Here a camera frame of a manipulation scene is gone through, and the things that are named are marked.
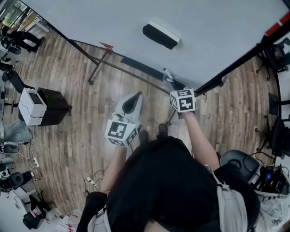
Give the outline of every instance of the wooden floor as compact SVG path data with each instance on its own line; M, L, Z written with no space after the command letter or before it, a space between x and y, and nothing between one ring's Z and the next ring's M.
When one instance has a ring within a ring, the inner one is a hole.
M39 38L44 35L37 29L34 29L34 34ZM143 92L145 101L141 123L151 139L156 135L158 124L169 118L172 107L165 93L106 65L94 85L90 86L87 78L94 64L52 30L45 36L46 40L36 54L22 52L19 56L21 62L15 69L25 84L60 91L73 106L72 116L65 117L60 125L35 126L36 141L32 146L42 173L42 179L32 184L43 190L47 201L53 201L62 212L69 213L74 208L83 209L87 173L95 173L108 165L114 146L104 139L104 129L119 99L129 93ZM104 52L87 45L82 47L99 58ZM108 62L166 88L160 81L120 63L120 60L121 57L111 55ZM259 64L257 58L250 60L231 72L222 88L197 98L197 119L220 154L229 149L250 154L261 142L260 134L254 129L266 129L263 116L268 113L268 93L277 94L277 86L274 78L269 82L266 80L265 69L259 75L255 73ZM10 84L7 87L10 88L6 95L9 101L18 100L20 94ZM6 124L16 119L17 110L12 117L9 110L5 111ZM182 139L191 149L185 123L177 116L169 133ZM28 155L24 147L21 152ZM15 156L15 162L18 171L31 169L20 155Z

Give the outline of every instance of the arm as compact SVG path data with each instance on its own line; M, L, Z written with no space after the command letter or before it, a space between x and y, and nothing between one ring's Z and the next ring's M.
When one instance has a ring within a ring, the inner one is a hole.
M13 28L9 29L9 30L7 31L7 33L8 33L8 34L11 34L11 33L14 32L18 27L19 27L19 23L16 24Z
M113 158L101 182L101 192L108 194L126 162L127 148L116 146Z
M218 169L220 165L217 153L202 132L194 114L185 112L182 113L182 116L188 129L195 159L203 165L211 166L213 170Z

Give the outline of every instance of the white printer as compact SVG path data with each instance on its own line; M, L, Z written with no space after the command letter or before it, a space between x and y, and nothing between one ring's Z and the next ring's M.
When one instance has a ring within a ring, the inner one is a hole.
M46 111L46 104L35 89L24 88L18 108L28 126L40 125Z

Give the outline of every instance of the white box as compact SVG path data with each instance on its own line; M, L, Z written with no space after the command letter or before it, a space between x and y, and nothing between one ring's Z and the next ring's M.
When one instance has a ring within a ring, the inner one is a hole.
M178 113L195 110L195 96L193 89L170 92L171 105Z
M18 108L26 125L40 125L46 111L46 104L35 89L24 88Z
M121 147L129 147L138 130L135 124L109 119L105 137L112 143Z

